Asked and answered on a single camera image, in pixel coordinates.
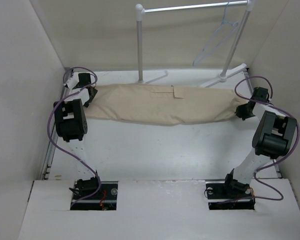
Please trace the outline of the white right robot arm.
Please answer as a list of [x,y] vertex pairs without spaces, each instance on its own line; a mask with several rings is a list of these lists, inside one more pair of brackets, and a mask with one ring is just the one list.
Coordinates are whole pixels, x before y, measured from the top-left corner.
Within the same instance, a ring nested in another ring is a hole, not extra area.
[[235,115],[243,121],[257,117],[259,124],[252,138],[252,150],[225,177],[221,190],[228,198],[243,195],[264,165],[285,157],[298,129],[298,122],[293,116],[270,105],[268,90],[263,87],[254,88],[251,98],[236,108]]

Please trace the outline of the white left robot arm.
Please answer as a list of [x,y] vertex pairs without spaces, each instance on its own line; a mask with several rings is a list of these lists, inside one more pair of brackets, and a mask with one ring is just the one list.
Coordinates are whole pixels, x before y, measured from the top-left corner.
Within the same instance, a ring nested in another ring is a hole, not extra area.
[[102,195],[97,170],[91,166],[84,148],[84,137],[88,133],[85,108],[97,95],[97,80],[95,74],[87,72],[79,73],[77,78],[71,76],[65,82],[69,95],[66,99],[53,103],[56,133],[70,149],[64,152],[77,160],[78,180],[70,189],[76,201],[87,198],[95,200]]

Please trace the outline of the beige trousers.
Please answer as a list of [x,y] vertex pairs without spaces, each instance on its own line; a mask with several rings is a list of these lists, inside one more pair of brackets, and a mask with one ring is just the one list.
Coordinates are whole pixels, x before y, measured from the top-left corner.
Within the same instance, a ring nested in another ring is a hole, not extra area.
[[246,103],[232,89],[195,86],[110,84],[97,87],[87,118],[151,125],[227,121]]

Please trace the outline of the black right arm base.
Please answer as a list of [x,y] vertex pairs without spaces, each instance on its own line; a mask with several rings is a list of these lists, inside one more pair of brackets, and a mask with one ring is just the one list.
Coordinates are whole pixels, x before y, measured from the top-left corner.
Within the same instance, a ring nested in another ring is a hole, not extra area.
[[224,181],[206,181],[204,196],[209,210],[254,210],[254,191],[248,187],[244,192],[227,190]]

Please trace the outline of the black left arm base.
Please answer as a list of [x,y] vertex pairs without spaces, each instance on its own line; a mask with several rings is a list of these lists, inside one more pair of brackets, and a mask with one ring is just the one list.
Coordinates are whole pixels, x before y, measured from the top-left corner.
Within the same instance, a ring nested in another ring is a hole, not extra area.
[[83,196],[92,194],[95,190],[89,189],[82,191],[72,188],[72,199],[70,203],[71,211],[116,211],[118,197],[118,181],[104,181],[97,193],[81,199]]

